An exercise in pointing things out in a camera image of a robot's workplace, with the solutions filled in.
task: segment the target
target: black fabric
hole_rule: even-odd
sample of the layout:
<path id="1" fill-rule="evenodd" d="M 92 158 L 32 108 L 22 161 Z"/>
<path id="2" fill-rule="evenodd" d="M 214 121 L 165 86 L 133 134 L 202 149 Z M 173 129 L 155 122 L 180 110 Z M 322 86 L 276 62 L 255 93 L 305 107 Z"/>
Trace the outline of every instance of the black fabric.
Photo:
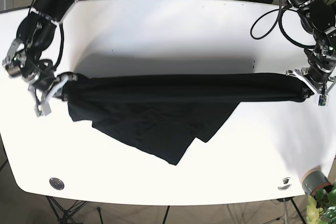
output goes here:
<path id="1" fill-rule="evenodd" d="M 195 138 L 208 142 L 240 102 L 303 102 L 306 85 L 274 73 L 88 79 L 63 89 L 73 121 L 176 165 Z"/>

